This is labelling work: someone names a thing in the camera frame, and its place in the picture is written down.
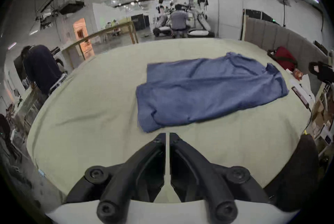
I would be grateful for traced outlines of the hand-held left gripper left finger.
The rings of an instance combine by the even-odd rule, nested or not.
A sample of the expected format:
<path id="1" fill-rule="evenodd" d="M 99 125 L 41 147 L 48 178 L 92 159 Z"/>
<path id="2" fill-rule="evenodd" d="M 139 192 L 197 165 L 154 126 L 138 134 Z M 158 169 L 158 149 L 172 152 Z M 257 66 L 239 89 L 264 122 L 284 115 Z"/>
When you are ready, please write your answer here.
<path id="1" fill-rule="evenodd" d="M 154 202 L 164 186 L 166 134 L 160 133 L 124 163 L 92 166 L 74 185 L 67 204 L 98 200 L 97 217 L 105 224 L 124 223 L 132 199 Z"/>

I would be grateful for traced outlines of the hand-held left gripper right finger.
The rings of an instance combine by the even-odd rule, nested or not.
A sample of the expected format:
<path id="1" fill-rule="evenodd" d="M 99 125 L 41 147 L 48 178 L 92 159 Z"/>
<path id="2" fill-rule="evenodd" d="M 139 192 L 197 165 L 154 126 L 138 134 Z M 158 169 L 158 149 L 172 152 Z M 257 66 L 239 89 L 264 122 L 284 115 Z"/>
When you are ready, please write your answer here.
<path id="1" fill-rule="evenodd" d="M 203 197 L 211 223 L 230 224 L 236 220 L 239 213 L 236 200 L 270 204 L 265 190 L 247 168 L 211 163 L 176 133 L 169 134 L 169 147 L 172 161 L 180 160 L 194 177 L 183 201 Z"/>

